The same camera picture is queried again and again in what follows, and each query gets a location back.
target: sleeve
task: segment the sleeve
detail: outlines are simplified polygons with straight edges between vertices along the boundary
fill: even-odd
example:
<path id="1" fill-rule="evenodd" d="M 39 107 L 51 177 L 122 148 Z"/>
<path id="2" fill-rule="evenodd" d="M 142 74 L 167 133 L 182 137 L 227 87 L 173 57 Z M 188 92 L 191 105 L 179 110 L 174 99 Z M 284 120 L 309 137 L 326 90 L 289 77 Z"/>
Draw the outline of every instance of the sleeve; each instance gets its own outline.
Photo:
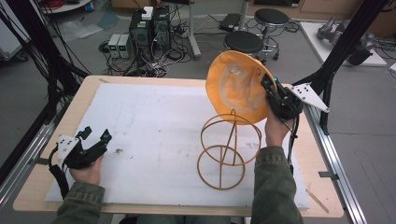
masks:
<path id="1" fill-rule="evenodd" d="M 256 158 L 251 224 L 303 223 L 294 203 L 296 184 L 282 147 L 265 147 Z"/>
<path id="2" fill-rule="evenodd" d="M 100 186 L 75 182 L 52 223 L 98 223 L 104 195 Z"/>

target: black stool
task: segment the black stool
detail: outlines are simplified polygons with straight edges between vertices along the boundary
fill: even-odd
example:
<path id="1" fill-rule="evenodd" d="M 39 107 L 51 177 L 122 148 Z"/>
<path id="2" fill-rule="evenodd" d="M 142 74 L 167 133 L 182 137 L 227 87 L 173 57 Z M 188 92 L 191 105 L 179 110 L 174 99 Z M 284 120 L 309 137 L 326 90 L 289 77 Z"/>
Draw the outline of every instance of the black stool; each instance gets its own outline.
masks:
<path id="1" fill-rule="evenodd" d="M 263 47 L 264 44 L 257 35 L 246 31 L 234 31 L 224 38 L 224 48 L 246 53 L 257 59 Z"/>
<path id="2" fill-rule="evenodd" d="M 266 60 L 265 57 L 267 56 L 268 52 L 272 52 L 276 50 L 276 55 L 274 56 L 274 59 L 277 60 L 277 56 L 279 53 L 279 45 L 275 42 L 275 40 L 268 36 L 268 33 L 270 32 L 270 29 L 273 28 L 279 28 L 284 26 L 286 23 L 289 22 L 289 17 L 276 9 L 272 8 L 262 8 L 257 10 L 254 13 L 254 20 L 264 26 L 264 29 L 262 30 L 262 42 L 263 42 L 263 49 L 262 51 L 265 52 L 264 59 L 262 60 L 262 63 L 265 64 Z M 276 44 L 274 46 L 269 44 L 269 40 L 272 39 Z"/>

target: wooden ring stand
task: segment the wooden ring stand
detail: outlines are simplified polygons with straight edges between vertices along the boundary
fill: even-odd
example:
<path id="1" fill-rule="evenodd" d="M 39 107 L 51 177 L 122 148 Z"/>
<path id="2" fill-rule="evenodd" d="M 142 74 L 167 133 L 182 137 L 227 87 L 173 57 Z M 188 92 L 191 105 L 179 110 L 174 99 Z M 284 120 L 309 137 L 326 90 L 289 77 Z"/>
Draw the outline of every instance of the wooden ring stand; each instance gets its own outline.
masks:
<path id="1" fill-rule="evenodd" d="M 207 128 L 215 125 L 215 124 L 219 124 L 222 122 L 229 122 L 233 125 L 233 127 L 231 128 L 230 131 L 230 136 L 228 138 L 227 141 L 227 145 L 213 145 L 210 147 L 206 147 L 205 143 L 204 143 L 204 132 L 205 130 L 207 130 Z M 237 151 L 237 139 L 238 139 L 238 125 L 250 125 L 257 133 L 258 138 L 259 138 L 259 146 L 257 148 L 257 152 L 254 154 L 254 156 L 252 158 L 250 158 L 247 161 L 244 161 L 242 155 Z M 234 135 L 234 142 L 233 142 L 233 147 L 230 147 L 230 143 L 231 140 L 233 138 Z M 204 151 L 201 153 L 201 155 L 198 158 L 198 162 L 197 162 L 197 170 L 198 170 L 198 175 L 201 177 L 201 179 L 211 188 L 213 189 L 232 189 L 234 187 L 236 187 L 239 183 L 241 183 L 241 181 L 243 180 L 244 176 L 245 176 L 245 171 L 246 171 L 246 167 L 245 165 L 248 164 L 249 162 L 253 161 L 254 159 L 256 159 L 257 155 L 259 154 L 260 148 L 262 147 L 262 132 L 260 131 L 260 129 L 250 123 L 247 119 L 242 118 L 241 116 L 236 115 L 236 112 L 234 109 L 232 109 L 230 114 L 221 114 L 221 115 L 217 115 L 211 119 L 209 119 L 204 127 L 201 130 L 201 144 L 202 147 L 204 149 Z M 220 148 L 220 156 L 219 159 L 216 158 L 214 155 L 212 155 L 209 150 L 210 149 L 214 149 L 214 148 Z M 227 155 L 227 151 L 231 150 L 233 152 L 233 162 L 225 162 L 225 157 Z M 201 158 L 207 154 L 213 161 L 216 161 L 217 163 L 219 163 L 219 185 L 215 186 L 210 184 L 208 181 L 205 180 L 204 176 L 202 175 L 201 169 L 200 169 L 200 162 L 201 162 Z M 236 162 L 236 157 L 239 158 L 240 162 L 237 163 Z M 230 187 L 223 187 L 222 186 L 222 168 L 223 165 L 226 166 L 242 166 L 242 174 L 241 174 L 241 178 L 232 186 Z"/>

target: hand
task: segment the hand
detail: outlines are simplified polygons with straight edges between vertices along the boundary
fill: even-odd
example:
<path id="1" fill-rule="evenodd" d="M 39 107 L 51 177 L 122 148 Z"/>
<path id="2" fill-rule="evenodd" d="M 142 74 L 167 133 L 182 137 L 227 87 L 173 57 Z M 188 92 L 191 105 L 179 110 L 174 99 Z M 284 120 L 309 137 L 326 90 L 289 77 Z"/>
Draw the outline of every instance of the hand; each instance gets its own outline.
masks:
<path id="1" fill-rule="evenodd" d="M 92 166 L 81 170 L 70 169 L 70 175 L 72 175 L 77 182 L 99 185 L 102 159 L 103 156 L 99 157 Z"/>
<path id="2" fill-rule="evenodd" d="M 267 122 L 265 123 L 265 142 L 268 147 L 282 147 L 283 139 L 290 131 L 293 120 L 286 120 L 284 123 L 275 116 L 271 106 L 267 104 Z"/>

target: gray floor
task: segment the gray floor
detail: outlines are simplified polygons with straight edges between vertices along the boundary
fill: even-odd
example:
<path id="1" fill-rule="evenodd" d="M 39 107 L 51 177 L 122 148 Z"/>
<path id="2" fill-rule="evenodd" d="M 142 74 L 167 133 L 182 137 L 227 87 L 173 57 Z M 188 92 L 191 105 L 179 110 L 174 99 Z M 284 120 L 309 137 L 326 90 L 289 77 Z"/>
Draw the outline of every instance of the gray floor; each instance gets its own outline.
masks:
<path id="1" fill-rule="evenodd" d="M 75 10 L 59 16 L 59 21 L 79 21 L 84 25 L 97 23 L 104 16 L 104 9 L 93 13 Z M 222 33 L 209 17 L 200 17 L 195 27 L 205 22 L 205 29 L 196 33 Z M 69 47 L 93 74 L 106 69 L 106 59 L 98 46 L 112 34 L 128 31 L 129 21 L 114 20 L 108 27 L 87 39 L 68 42 Z M 213 59 L 223 51 L 224 35 L 197 35 L 202 51 L 197 61 L 171 65 L 166 77 L 205 79 Z M 278 61 L 269 60 L 267 68 L 282 82 L 291 83 L 306 77 L 320 67 L 320 61 L 311 49 L 304 34 L 284 32 L 276 40 L 280 43 Z M 333 81 L 329 131 L 344 165 L 350 184 L 358 198 L 368 223 L 396 223 L 396 79 L 386 67 L 342 66 Z M 32 124 L 47 102 L 46 82 L 34 64 L 9 62 L 0 68 L 0 164 Z M 12 209 L 15 192 L 3 210 L 2 223 L 49 223 L 54 213 L 23 213 Z M 111 216 L 103 215 L 101 223 L 109 223 Z M 305 223 L 349 223 L 342 218 L 305 218 Z"/>

